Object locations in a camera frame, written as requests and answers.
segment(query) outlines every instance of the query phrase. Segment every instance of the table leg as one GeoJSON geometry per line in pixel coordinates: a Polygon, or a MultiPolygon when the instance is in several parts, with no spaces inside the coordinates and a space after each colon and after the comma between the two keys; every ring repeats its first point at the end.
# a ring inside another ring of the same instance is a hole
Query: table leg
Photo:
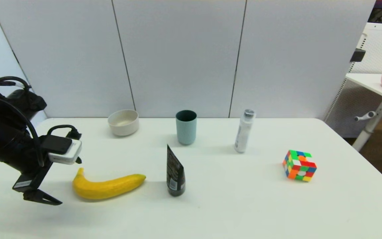
{"type": "Polygon", "coordinates": [[[357,151],[360,151],[362,147],[365,145],[366,141],[368,141],[369,137],[373,133],[375,127],[379,123],[379,121],[382,118],[382,101],[379,104],[378,108],[376,109],[376,117],[369,120],[368,124],[366,124],[365,128],[362,130],[362,132],[357,137],[356,141],[353,143],[353,148],[355,148],[357,151]]]}

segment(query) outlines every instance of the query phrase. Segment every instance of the black cable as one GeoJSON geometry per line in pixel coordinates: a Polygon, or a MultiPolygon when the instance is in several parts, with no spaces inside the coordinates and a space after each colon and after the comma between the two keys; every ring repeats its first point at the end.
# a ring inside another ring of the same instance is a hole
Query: black cable
{"type": "Polygon", "coordinates": [[[17,81],[17,82],[20,82],[22,85],[23,85],[23,88],[24,88],[24,94],[26,96],[26,101],[28,103],[28,106],[30,109],[34,109],[34,107],[32,107],[32,102],[30,100],[30,97],[29,97],[29,89],[32,88],[31,86],[28,85],[28,83],[23,80],[22,78],[20,77],[13,77],[13,76],[9,76],[9,77],[0,77],[0,86],[15,86],[15,83],[12,83],[10,84],[9,81],[17,81]]]}
{"type": "Polygon", "coordinates": [[[8,81],[8,80],[17,81],[17,82],[22,83],[25,89],[30,88],[28,83],[20,77],[0,77],[0,82],[4,82],[4,81],[8,81]]]}
{"type": "Polygon", "coordinates": [[[73,125],[70,125],[70,124],[60,124],[60,125],[56,125],[56,126],[50,128],[48,130],[47,135],[50,135],[54,130],[56,130],[58,128],[71,128],[73,132],[78,132],[78,130],[73,125]]]}
{"type": "Polygon", "coordinates": [[[35,149],[36,149],[36,155],[38,157],[38,163],[39,166],[43,167],[44,166],[44,158],[42,156],[42,150],[41,150],[41,142],[39,141],[38,134],[36,133],[35,127],[33,127],[32,123],[29,121],[29,119],[23,115],[23,113],[17,109],[14,105],[8,103],[5,100],[0,99],[0,102],[8,106],[14,113],[16,113],[20,118],[23,119],[23,121],[26,123],[27,127],[32,133],[32,141],[35,144],[35,149]]]}

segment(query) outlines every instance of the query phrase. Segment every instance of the blue-green plastic cup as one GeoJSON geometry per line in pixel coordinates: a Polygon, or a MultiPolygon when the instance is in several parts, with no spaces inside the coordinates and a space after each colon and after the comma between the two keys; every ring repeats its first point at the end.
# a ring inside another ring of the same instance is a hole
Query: blue-green plastic cup
{"type": "Polygon", "coordinates": [[[184,110],[176,113],[176,134],[179,143],[190,145],[195,141],[197,131],[197,114],[184,110]]]}

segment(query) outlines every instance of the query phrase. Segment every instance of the bottle cap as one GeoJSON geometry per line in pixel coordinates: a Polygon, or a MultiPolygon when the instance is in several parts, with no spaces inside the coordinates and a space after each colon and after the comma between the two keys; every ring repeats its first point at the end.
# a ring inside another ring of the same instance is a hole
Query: bottle cap
{"type": "Polygon", "coordinates": [[[244,117],[248,119],[253,119],[256,117],[256,112],[254,112],[254,110],[246,109],[244,111],[244,117]]]}

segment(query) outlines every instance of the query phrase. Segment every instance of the yellow banana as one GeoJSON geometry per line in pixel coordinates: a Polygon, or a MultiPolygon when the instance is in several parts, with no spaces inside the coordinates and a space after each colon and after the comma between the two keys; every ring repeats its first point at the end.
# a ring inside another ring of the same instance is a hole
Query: yellow banana
{"type": "Polygon", "coordinates": [[[109,180],[106,182],[90,182],[84,177],[84,169],[79,168],[73,180],[73,189],[86,199],[106,199],[139,187],[145,180],[145,175],[132,174],[126,177],[109,180]]]}

